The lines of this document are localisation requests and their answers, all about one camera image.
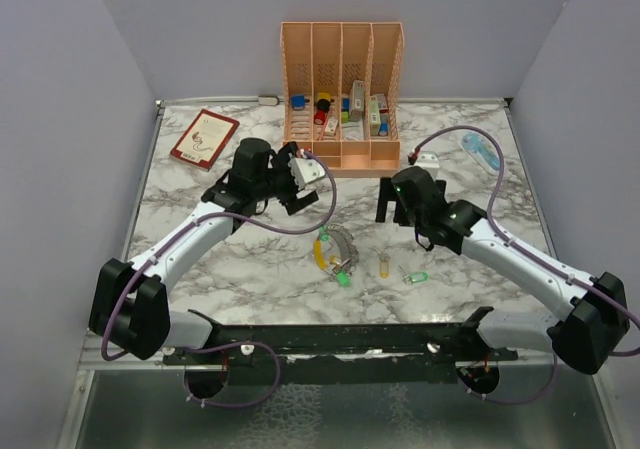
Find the metal keyring with yellow grip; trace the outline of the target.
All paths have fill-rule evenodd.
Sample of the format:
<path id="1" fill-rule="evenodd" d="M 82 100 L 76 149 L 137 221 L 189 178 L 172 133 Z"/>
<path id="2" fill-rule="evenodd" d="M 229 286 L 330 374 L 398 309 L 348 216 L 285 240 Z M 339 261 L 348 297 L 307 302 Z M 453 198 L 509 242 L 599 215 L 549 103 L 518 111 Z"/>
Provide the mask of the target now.
<path id="1" fill-rule="evenodd" d="M 348 259 L 349 262 L 344 264 L 341 272 L 347 273 L 351 279 L 359 262 L 359 252 L 355 246 L 353 235 L 344 226 L 339 224 L 328 224 L 322 227 L 327 228 L 330 239 L 327 242 L 320 241 L 318 239 L 318 231 L 312 248 L 312 255 L 316 266 L 336 281 L 335 275 L 337 273 L 333 273 L 327 268 L 329 257 L 336 255 L 342 260 Z"/>

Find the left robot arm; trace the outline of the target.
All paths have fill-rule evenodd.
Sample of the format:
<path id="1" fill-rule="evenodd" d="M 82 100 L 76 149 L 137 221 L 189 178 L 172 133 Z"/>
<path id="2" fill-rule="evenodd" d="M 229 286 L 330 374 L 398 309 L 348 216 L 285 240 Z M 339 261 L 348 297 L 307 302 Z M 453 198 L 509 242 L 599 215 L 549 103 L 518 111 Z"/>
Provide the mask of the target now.
<path id="1" fill-rule="evenodd" d="M 192 311 L 171 311 L 171 290 L 206 252 L 244 223 L 255 224 L 260 207 L 276 200 L 293 215 L 316 202 L 309 187 L 326 175 L 323 164 L 294 143 L 274 150 L 263 139 L 243 139 L 231 167 L 181 224 L 132 260 L 112 258 L 102 266 L 90 330 L 104 346 L 140 360 L 175 348 L 199 363 L 214 361 L 221 349 L 214 323 Z"/>

